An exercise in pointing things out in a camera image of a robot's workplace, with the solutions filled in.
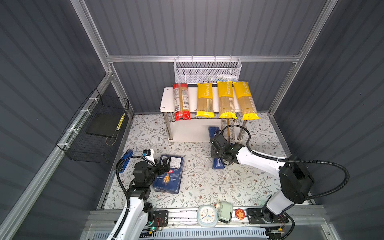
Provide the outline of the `wide blue Barilla pasta box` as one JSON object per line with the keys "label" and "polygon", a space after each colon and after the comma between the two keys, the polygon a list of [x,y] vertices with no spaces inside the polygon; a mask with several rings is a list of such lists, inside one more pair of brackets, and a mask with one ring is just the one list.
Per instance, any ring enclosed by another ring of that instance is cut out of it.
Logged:
{"label": "wide blue Barilla pasta box", "polygon": [[170,170],[162,175],[157,175],[153,182],[156,192],[178,194],[180,192],[184,158],[180,156],[161,155],[160,161],[166,160]]}

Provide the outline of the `narrow blue Barilla spaghetti box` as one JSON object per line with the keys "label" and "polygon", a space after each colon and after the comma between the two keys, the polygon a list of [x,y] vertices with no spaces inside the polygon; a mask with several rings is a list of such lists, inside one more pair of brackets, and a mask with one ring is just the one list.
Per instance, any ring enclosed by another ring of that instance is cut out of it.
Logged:
{"label": "narrow blue Barilla spaghetti box", "polygon": [[[220,128],[209,127],[208,130],[209,130],[209,136],[211,139],[220,131]],[[225,165],[223,164],[223,160],[217,157],[216,150],[213,147],[213,145],[211,145],[211,157],[213,159],[213,170],[222,170],[225,168]]]}

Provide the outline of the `blue-ended clear spaghetti bag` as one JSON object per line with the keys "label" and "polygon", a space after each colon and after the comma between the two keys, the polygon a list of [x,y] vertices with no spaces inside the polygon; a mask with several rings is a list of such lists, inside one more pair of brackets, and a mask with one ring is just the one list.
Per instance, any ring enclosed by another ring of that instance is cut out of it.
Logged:
{"label": "blue-ended clear spaghetti bag", "polygon": [[[221,129],[227,127],[228,125],[233,125],[233,124],[234,124],[233,119],[221,119]],[[230,144],[234,144],[236,142],[234,127],[228,127],[225,131],[222,131],[222,135],[226,138],[226,140]]]}

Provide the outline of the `yellow Pastatime spaghetti bag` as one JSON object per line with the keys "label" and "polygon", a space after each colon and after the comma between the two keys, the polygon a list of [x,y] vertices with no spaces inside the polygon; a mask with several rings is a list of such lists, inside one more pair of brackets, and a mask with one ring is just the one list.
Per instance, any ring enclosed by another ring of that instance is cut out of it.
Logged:
{"label": "yellow Pastatime spaghetti bag", "polygon": [[214,118],[213,84],[198,84],[197,117]]}

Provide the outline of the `red-ended spaghetti bag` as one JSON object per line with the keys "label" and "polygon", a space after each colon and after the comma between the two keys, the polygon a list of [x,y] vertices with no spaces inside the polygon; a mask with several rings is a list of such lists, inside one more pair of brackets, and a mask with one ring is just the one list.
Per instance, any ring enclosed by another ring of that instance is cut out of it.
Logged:
{"label": "red-ended spaghetti bag", "polygon": [[173,84],[175,121],[191,120],[187,84]]}

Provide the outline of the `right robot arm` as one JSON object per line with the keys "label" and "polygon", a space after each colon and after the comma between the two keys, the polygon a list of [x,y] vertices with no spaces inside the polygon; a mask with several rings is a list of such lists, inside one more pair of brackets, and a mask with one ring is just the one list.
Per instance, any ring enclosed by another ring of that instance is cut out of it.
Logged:
{"label": "right robot arm", "polygon": [[212,137],[210,142],[215,155],[223,159],[225,164],[251,166],[273,175],[280,181],[281,189],[268,198],[258,214],[266,222],[271,223],[284,211],[306,201],[314,179],[302,163],[293,163],[286,158],[249,150],[239,143],[232,145],[221,133]]}

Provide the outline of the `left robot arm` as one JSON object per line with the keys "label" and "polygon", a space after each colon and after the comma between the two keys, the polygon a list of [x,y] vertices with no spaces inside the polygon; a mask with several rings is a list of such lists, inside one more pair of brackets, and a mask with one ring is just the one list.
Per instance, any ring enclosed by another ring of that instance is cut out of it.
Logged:
{"label": "left robot arm", "polygon": [[148,202],[151,184],[157,175],[169,172],[171,158],[152,162],[142,156],[131,156],[127,159],[140,159],[134,167],[134,179],[126,189],[119,174],[119,169],[126,160],[119,160],[116,165],[116,178],[126,197],[126,205],[122,210],[109,240],[137,240],[148,222],[154,218],[153,205]]}

